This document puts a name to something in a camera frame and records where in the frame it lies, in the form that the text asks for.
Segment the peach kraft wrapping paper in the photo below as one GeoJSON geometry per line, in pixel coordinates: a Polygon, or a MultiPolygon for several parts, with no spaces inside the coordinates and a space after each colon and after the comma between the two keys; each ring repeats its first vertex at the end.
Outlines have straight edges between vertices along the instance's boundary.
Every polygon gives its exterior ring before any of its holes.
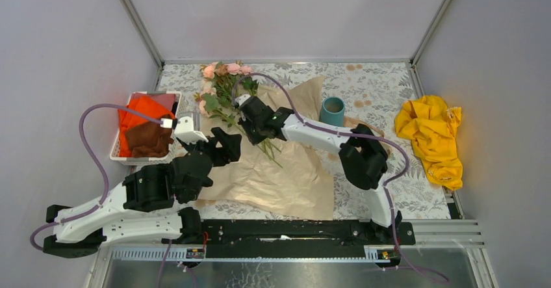
{"type": "Polygon", "coordinates": [[[240,160],[213,168],[213,186],[191,203],[203,218],[346,220],[389,216],[385,193],[348,182],[339,155],[274,140],[271,161],[248,139],[240,160]]]}

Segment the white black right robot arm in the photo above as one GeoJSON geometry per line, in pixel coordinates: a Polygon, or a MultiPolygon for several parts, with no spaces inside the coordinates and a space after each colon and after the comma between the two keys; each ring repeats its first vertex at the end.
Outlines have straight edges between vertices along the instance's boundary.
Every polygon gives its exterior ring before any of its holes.
{"type": "Polygon", "coordinates": [[[392,209],[381,180],[388,170],[388,153],[369,127],[359,124],[351,129],[324,124],[285,107],[275,111],[248,94],[237,97],[233,105],[240,111],[238,122],[253,145],[279,139],[336,155],[346,179],[366,192],[375,240],[388,244],[398,236],[401,216],[392,209]]]}

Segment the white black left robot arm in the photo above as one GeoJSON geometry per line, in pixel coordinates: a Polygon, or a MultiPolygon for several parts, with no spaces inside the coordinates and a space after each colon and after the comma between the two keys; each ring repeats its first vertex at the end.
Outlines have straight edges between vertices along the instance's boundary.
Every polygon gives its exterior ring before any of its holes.
{"type": "Polygon", "coordinates": [[[183,142],[184,156],[126,176],[106,196],[77,207],[49,206],[46,221],[54,230],[41,251],[71,259],[117,242],[196,242],[203,233],[201,219],[187,204],[212,186],[209,174],[214,167],[240,159],[240,134],[219,127],[211,132],[204,140],[183,142]]]}

